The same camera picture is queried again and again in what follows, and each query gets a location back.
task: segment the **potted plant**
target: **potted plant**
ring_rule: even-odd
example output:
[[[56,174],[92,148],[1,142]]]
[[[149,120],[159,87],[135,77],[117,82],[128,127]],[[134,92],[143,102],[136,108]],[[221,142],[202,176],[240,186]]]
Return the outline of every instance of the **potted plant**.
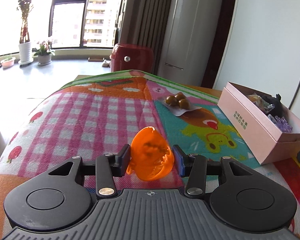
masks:
[[[32,0],[18,0],[17,10],[21,10],[22,13],[22,26],[20,32],[19,41],[19,54],[20,61],[19,64],[29,64],[33,61],[32,58],[32,46],[30,42],[29,32],[28,32],[28,16],[31,12],[33,5]]]
[[[36,53],[34,56],[38,56],[38,65],[39,66],[44,66],[48,65],[51,63],[51,55],[54,54],[54,50],[51,48],[52,46],[52,39],[48,38],[44,41],[38,42],[39,44],[39,49],[37,49]]]
[[[0,64],[2,65],[2,68],[9,68],[14,65],[14,61],[16,60],[15,57],[12,57],[11,54],[9,56],[6,56],[5,59],[0,61]]]

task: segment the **red nose print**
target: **red nose print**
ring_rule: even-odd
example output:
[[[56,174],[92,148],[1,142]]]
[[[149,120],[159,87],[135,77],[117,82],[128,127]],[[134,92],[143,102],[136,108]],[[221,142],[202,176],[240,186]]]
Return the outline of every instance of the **red nose print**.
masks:
[[[218,130],[218,125],[215,122],[207,122],[207,125],[214,130]]]

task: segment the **orange egg-shaped object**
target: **orange egg-shaped object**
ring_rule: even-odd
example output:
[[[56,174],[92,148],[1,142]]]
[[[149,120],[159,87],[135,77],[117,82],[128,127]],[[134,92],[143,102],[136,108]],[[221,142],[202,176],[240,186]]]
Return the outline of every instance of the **orange egg-shaped object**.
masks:
[[[135,171],[143,181],[163,178],[172,170],[173,153],[166,140],[153,127],[143,128],[131,143],[127,174]]]

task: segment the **colorful mat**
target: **colorful mat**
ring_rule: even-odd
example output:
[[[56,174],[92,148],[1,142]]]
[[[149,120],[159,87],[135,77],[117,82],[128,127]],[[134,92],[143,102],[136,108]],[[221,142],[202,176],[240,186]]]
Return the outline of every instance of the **colorful mat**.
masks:
[[[202,109],[176,117],[157,98],[183,92]],[[3,211],[5,196],[14,187],[74,155],[94,160],[117,153],[146,126],[155,127],[186,153],[219,161],[231,156],[291,190],[298,200],[290,230],[300,237],[300,164],[289,159],[260,166],[216,103],[218,99],[159,77],[122,71],[66,84],[30,114],[0,158],[0,239],[11,227]],[[173,188],[184,185],[173,169],[166,177],[144,182],[135,174],[115,178],[118,189]],[[95,191],[95,178],[84,185]],[[207,192],[218,186],[215,176]]]

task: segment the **cardboard box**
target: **cardboard box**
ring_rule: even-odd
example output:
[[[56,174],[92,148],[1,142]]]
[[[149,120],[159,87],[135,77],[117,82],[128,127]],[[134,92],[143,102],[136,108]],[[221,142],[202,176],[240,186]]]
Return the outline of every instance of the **cardboard box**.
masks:
[[[300,151],[300,119],[283,106],[293,133],[283,133],[246,96],[266,93],[229,83],[223,89],[218,106],[237,129],[260,164],[296,156]]]

